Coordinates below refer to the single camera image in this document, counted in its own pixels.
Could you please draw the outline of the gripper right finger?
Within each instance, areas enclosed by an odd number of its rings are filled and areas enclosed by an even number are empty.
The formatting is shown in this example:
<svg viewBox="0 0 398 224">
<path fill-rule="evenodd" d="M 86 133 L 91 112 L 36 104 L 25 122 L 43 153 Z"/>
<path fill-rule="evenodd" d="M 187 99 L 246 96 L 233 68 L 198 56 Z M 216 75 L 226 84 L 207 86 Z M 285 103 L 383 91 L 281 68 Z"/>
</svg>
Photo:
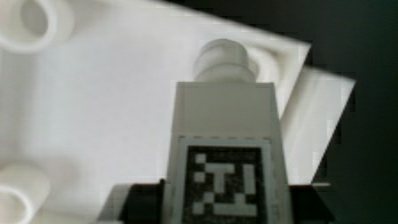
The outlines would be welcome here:
<svg viewBox="0 0 398 224">
<path fill-rule="evenodd" d="M 331 224 L 336 220 L 326 199 L 329 188 L 327 184 L 290 186 L 295 224 Z"/>
</svg>

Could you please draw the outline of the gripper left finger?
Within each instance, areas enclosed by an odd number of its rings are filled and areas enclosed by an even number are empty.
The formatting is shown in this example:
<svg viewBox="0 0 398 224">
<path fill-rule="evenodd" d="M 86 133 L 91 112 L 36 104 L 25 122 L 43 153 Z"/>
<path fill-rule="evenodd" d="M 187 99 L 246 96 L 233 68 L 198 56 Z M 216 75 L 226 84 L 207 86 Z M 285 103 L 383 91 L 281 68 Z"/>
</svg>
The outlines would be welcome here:
<svg viewBox="0 0 398 224">
<path fill-rule="evenodd" d="M 123 224 L 162 224 L 166 180 L 134 184 L 118 220 Z"/>
</svg>

